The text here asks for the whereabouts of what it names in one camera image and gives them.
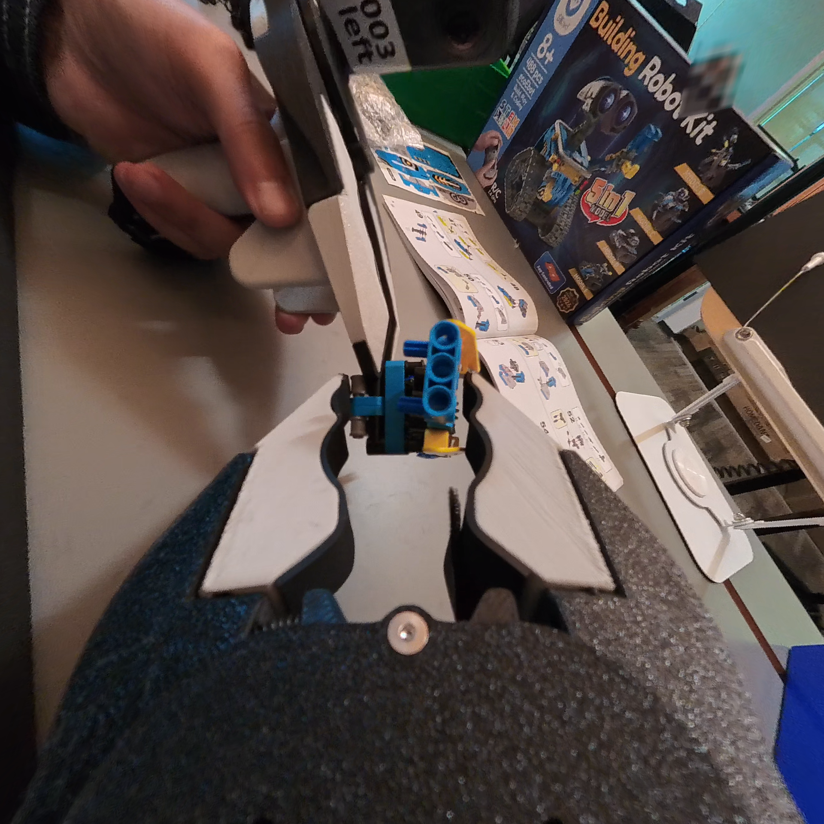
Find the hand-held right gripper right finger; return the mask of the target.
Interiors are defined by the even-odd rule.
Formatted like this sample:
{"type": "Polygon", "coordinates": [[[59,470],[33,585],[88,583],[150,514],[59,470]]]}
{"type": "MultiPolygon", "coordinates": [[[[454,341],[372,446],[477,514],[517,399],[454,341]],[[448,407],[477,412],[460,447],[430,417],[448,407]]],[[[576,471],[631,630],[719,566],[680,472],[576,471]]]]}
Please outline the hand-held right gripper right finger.
{"type": "Polygon", "coordinates": [[[559,448],[490,384],[464,386],[466,456],[474,477],[448,545],[448,592],[481,596],[527,583],[619,592],[559,448]]]}

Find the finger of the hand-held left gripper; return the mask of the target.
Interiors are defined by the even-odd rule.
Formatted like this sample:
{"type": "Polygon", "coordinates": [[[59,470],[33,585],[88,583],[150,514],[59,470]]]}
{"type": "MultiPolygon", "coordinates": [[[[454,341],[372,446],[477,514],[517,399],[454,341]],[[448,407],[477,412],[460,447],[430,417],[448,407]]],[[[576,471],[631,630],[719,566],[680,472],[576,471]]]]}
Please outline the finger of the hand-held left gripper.
{"type": "Polygon", "coordinates": [[[395,347],[397,318],[386,242],[369,180],[354,163],[329,102],[320,97],[342,191],[309,207],[307,216],[339,313],[368,390],[383,387],[395,347]]]}

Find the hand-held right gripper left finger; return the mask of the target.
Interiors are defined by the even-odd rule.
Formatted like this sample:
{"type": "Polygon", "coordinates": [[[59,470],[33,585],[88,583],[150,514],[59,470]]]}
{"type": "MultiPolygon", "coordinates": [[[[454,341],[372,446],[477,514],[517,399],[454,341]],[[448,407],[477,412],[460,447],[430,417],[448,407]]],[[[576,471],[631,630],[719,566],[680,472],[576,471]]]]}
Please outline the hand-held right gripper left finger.
{"type": "Polygon", "coordinates": [[[328,380],[256,446],[200,586],[203,595],[337,592],[354,566],[338,476],[348,459],[348,377],[328,380]]]}

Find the black grey gear assembly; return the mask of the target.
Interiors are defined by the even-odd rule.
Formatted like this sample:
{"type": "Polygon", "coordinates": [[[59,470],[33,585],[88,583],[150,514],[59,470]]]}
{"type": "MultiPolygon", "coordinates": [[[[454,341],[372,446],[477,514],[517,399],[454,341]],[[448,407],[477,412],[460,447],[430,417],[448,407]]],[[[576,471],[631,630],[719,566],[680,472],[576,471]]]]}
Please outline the black grey gear assembly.
{"type": "Polygon", "coordinates": [[[423,359],[390,361],[378,394],[370,392],[363,376],[350,377],[350,434],[352,438],[366,439],[369,455],[424,452],[425,371],[423,359]]]}

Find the blue yellow brick assembly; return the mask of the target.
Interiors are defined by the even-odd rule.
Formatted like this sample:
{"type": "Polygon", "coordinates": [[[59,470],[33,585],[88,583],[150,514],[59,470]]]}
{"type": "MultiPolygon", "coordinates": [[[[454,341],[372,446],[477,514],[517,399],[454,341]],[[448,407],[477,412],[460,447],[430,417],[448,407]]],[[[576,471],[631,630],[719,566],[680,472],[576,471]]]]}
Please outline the blue yellow brick assembly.
{"type": "Polygon", "coordinates": [[[458,453],[460,379],[480,369],[475,332],[459,321],[439,321],[426,340],[407,339],[403,354],[404,388],[397,409],[405,422],[407,451],[425,457],[458,453]]]}

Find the grey desk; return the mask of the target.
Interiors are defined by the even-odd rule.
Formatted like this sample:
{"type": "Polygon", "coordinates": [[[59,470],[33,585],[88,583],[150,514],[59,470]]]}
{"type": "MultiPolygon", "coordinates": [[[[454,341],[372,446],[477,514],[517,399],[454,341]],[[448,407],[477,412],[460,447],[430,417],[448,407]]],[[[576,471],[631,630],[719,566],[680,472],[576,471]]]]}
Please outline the grey desk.
{"type": "MultiPolygon", "coordinates": [[[[237,453],[338,373],[357,369],[340,319],[287,336],[268,293],[222,264],[164,264],[108,220],[109,173],[28,149],[15,182],[37,743],[110,598],[147,549],[237,453]]],[[[695,568],[613,401],[657,394],[609,313],[560,319],[491,218],[482,245],[539,304],[539,334],[572,369],[583,408],[623,476],[622,500],[684,569],[722,629],[760,729],[776,736],[783,684],[732,595],[695,568]]],[[[372,458],[349,446],[341,480],[355,536],[345,615],[402,604],[452,620],[443,579],[448,488],[463,457],[372,458]]]]}

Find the person's left hand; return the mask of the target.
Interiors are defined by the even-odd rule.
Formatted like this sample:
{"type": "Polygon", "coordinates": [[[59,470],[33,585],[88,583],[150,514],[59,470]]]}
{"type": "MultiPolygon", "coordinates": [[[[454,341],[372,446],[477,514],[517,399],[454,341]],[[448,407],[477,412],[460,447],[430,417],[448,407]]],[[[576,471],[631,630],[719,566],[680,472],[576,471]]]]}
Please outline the person's left hand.
{"type": "Polygon", "coordinates": [[[57,2],[45,28],[49,100],[60,120],[115,165],[115,179],[158,233],[201,260],[228,255],[242,226],[150,162],[219,140],[256,218],[302,215],[270,128],[274,103],[234,40],[184,2],[57,2]]]}

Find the green box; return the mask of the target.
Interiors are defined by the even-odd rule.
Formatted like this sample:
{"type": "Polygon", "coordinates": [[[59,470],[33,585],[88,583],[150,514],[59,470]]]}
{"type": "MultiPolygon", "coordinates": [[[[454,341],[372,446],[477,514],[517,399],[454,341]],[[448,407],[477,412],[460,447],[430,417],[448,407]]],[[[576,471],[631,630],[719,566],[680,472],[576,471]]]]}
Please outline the green box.
{"type": "Polygon", "coordinates": [[[500,60],[477,67],[393,73],[382,78],[409,120],[469,152],[509,80],[500,60]]]}

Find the blue sticker sheet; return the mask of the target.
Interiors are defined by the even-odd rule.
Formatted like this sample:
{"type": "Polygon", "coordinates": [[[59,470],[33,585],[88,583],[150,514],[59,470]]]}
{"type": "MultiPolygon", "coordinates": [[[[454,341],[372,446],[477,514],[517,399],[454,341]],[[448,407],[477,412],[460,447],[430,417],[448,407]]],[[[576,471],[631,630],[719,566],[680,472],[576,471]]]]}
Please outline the blue sticker sheet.
{"type": "Polygon", "coordinates": [[[388,185],[464,211],[484,214],[450,155],[425,143],[399,151],[372,150],[388,185]]]}

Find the open instruction booklet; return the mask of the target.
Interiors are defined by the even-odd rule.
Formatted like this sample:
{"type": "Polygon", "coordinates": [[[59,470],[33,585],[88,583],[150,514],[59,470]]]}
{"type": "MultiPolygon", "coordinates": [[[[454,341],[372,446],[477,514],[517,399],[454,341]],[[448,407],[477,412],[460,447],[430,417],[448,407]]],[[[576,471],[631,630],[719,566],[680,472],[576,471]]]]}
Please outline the open instruction booklet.
{"type": "Polygon", "coordinates": [[[479,357],[502,396],[620,489],[623,478],[583,411],[570,368],[537,335],[536,304],[526,289],[494,261],[465,218],[389,195],[384,202],[452,318],[474,330],[479,357]]]}

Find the clear plastic parts bag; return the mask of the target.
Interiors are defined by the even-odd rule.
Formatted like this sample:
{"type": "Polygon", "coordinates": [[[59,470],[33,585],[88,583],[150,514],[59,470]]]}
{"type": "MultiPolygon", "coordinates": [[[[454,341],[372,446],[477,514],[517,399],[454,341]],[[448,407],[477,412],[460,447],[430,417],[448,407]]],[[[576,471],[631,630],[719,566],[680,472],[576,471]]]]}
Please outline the clear plastic parts bag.
{"type": "Polygon", "coordinates": [[[420,132],[411,124],[381,76],[353,73],[348,78],[348,89],[372,148],[402,151],[408,147],[424,147],[420,132]]]}

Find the dark blue toy box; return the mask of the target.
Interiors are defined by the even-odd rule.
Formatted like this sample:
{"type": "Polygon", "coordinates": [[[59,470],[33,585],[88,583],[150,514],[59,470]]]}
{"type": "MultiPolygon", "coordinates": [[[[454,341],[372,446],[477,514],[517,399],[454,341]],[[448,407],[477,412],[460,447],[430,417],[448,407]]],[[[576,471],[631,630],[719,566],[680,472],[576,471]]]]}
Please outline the dark blue toy box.
{"type": "Polygon", "coordinates": [[[569,323],[703,242],[790,167],[734,108],[683,114],[689,67],[635,2],[554,2],[468,156],[569,323]]]}

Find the blue storage bin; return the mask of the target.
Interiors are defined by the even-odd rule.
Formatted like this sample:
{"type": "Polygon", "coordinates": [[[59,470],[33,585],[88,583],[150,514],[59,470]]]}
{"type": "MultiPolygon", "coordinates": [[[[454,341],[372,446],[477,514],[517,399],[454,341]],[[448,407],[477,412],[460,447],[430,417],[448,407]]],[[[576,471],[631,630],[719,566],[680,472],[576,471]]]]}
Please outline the blue storage bin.
{"type": "Polygon", "coordinates": [[[776,764],[807,823],[823,822],[823,645],[794,646],[776,738],[776,764]]]}

